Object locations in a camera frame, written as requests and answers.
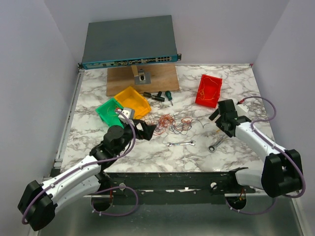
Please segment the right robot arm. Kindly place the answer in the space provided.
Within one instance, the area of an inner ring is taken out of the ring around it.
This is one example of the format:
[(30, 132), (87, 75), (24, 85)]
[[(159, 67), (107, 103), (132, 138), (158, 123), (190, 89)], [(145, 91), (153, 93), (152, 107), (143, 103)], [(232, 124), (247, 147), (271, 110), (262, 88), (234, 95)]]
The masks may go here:
[(226, 181), (227, 189), (239, 192), (244, 186), (264, 190), (271, 198), (302, 197), (306, 190), (300, 153), (288, 150), (269, 139), (256, 126), (255, 121), (239, 115), (233, 100), (218, 102), (209, 119), (228, 137), (235, 137), (247, 144), (263, 161), (261, 170), (238, 169)]

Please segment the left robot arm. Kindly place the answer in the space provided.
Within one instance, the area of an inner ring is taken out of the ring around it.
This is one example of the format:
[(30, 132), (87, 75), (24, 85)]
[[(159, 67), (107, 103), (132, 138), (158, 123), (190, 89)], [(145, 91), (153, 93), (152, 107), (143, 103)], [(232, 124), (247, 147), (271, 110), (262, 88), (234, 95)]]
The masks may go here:
[(18, 203), (22, 224), (39, 231), (72, 200), (94, 192), (106, 193), (109, 182), (100, 177), (101, 172), (131, 152), (136, 140), (149, 141), (155, 128), (139, 119), (129, 120), (124, 127), (113, 125), (89, 155), (72, 168), (42, 183), (30, 182)]

